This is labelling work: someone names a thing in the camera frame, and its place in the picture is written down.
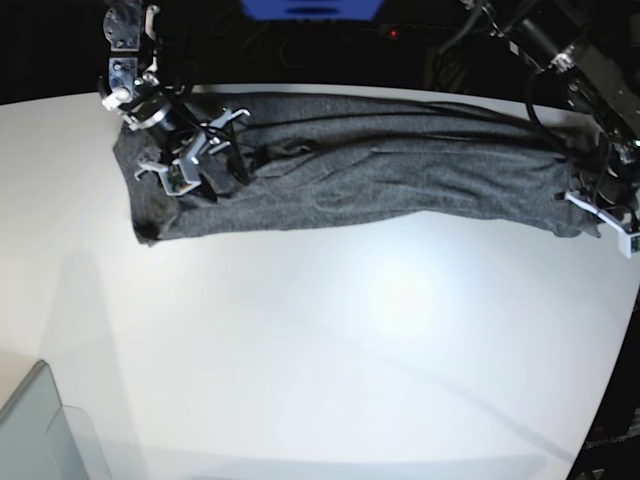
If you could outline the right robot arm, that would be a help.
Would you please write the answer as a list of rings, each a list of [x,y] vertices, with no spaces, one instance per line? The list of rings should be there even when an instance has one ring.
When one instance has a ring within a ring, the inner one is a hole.
[[[185,103],[192,86],[169,83],[160,74],[160,12],[151,1],[113,1],[108,7],[102,29],[110,53],[98,84],[101,103],[159,150],[157,159],[137,162],[135,180],[151,174],[174,198],[206,189],[215,199],[228,197],[250,181],[233,127],[250,111],[222,108],[213,118],[196,116]]]

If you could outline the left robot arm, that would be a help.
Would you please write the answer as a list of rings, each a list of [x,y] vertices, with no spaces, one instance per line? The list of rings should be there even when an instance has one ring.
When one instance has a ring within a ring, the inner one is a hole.
[[[623,69],[591,39],[586,15],[568,1],[467,1],[464,7],[468,12],[464,22],[439,51],[457,46],[485,19],[484,32],[507,41],[530,66],[525,87],[529,120],[552,146],[562,149],[559,136],[543,125],[533,105],[537,78],[557,74],[570,107],[596,122],[604,142],[593,172],[577,154],[565,153],[583,184],[562,197],[617,230],[623,239],[637,239],[639,94]]]

